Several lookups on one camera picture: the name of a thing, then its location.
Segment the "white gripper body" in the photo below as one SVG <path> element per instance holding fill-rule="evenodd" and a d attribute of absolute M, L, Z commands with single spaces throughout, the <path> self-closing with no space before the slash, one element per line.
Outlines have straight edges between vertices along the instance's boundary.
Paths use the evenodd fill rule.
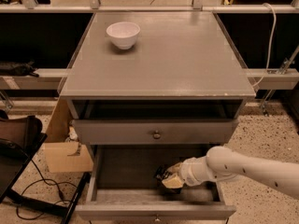
<path fill-rule="evenodd" d="M 199 186 L 208 180 L 206 158 L 190 158 L 185 160 L 178 171 L 179 177 L 187 186 Z"/>

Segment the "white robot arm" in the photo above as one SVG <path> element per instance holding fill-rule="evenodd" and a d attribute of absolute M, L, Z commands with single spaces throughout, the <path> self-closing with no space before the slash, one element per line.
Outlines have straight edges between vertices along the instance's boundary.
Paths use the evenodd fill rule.
<path fill-rule="evenodd" d="M 271 189 L 299 198 L 299 165 L 254 158 L 228 147 L 213 147 L 204 157 L 189 158 L 164 172 L 163 185 L 168 189 L 193 187 L 204 182 L 232 180 L 237 175 L 262 183 Z"/>

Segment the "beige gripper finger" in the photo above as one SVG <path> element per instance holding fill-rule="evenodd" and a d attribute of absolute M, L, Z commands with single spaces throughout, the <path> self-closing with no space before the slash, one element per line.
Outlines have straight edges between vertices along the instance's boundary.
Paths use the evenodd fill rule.
<path fill-rule="evenodd" d="M 170 167 L 167 168 L 167 172 L 170 173 L 170 174 L 174 174 L 174 173 L 177 173 L 181 167 L 182 163 L 181 162 L 178 162 Z"/>
<path fill-rule="evenodd" d="M 168 189 L 180 189 L 184 185 L 184 182 L 177 174 L 170 175 L 169 177 L 165 178 L 162 183 Z"/>

